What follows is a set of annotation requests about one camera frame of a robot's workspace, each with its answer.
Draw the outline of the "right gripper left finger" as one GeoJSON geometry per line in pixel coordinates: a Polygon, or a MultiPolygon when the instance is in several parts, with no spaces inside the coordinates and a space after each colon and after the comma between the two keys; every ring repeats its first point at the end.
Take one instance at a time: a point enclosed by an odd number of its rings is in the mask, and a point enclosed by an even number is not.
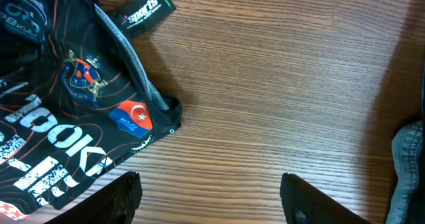
{"type": "Polygon", "coordinates": [[[140,176],[129,171],[46,224],[130,224],[141,198],[140,176]]]}

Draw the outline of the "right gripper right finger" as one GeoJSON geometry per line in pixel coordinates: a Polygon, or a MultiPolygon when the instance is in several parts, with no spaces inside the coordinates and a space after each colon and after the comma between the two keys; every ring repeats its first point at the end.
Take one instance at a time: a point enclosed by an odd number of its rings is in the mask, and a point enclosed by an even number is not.
{"type": "Polygon", "coordinates": [[[288,224],[370,224],[293,173],[282,175],[280,197],[288,224]]]}

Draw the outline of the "black orange-patterned cycling jersey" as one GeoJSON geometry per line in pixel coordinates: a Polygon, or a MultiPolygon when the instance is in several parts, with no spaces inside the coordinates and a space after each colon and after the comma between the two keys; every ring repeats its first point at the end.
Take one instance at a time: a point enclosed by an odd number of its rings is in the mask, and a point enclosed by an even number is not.
{"type": "Polygon", "coordinates": [[[149,81],[132,41],[171,0],[1,0],[1,213],[62,209],[175,132],[181,103],[149,81]]]}

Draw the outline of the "grey mesh garment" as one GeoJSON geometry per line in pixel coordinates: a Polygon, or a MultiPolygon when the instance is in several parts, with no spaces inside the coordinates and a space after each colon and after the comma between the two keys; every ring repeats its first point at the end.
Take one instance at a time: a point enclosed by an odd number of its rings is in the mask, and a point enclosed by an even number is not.
{"type": "Polygon", "coordinates": [[[403,126],[392,140],[398,181],[386,222],[424,224],[424,87],[421,87],[421,120],[403,126]]]}

